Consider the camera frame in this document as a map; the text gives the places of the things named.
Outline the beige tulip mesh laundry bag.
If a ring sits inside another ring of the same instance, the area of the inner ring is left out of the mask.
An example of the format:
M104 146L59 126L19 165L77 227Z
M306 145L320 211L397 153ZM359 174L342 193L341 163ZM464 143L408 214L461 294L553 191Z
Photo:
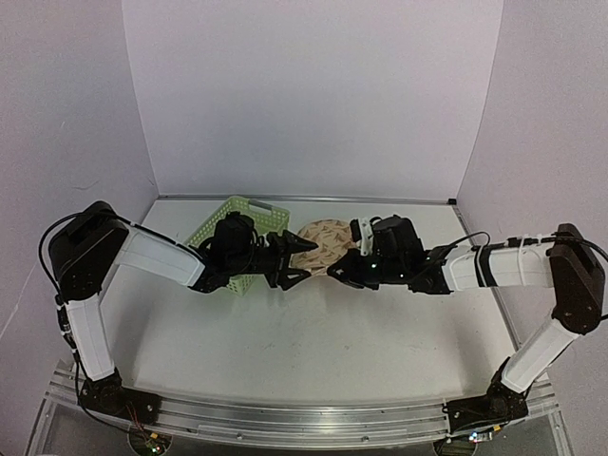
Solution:
M322 219L310 222L297 233L300 238L313 242L317 247L311 251L292 256L290 266L309 272L312 276L325 276L350 249L357 246L352 240L350 224L340 219Z

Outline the green perforated plastic basket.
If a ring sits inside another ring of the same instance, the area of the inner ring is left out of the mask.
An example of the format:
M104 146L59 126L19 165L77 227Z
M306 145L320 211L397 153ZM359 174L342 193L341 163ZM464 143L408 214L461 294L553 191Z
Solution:
M288 228L290 211L242 196L231 196L187 239L193 247L223 266L236 261L242 271L262 235Z

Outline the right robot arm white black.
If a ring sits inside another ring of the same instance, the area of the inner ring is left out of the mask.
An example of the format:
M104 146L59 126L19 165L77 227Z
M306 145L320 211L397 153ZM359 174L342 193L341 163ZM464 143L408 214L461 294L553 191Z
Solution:
M473 245L461 237L424 247L413 223L392 216L351 222L354 247L328 267L356 289L404 285L424 295L490 290L542 297L531 332L493 374L484 394L451 400L444 412L452 433L476 432L525 418L535 381L577 339L594 331L603 311L606 253L563 223L548 235L524 235Z

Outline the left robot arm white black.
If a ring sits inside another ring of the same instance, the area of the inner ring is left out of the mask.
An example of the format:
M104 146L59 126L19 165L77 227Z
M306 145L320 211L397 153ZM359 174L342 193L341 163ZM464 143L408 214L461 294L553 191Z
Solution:
M101 303L119 268L137 269L210 294L252 276L283 291L310 277L291 259L315 243L287 229L289 215L257 201L225 201L187 243L123 218L105 201L57 220L38 246L41 266L56 290L61 335L75 360L77 402L87 412L153 424L159 395L124 385L111 354Z

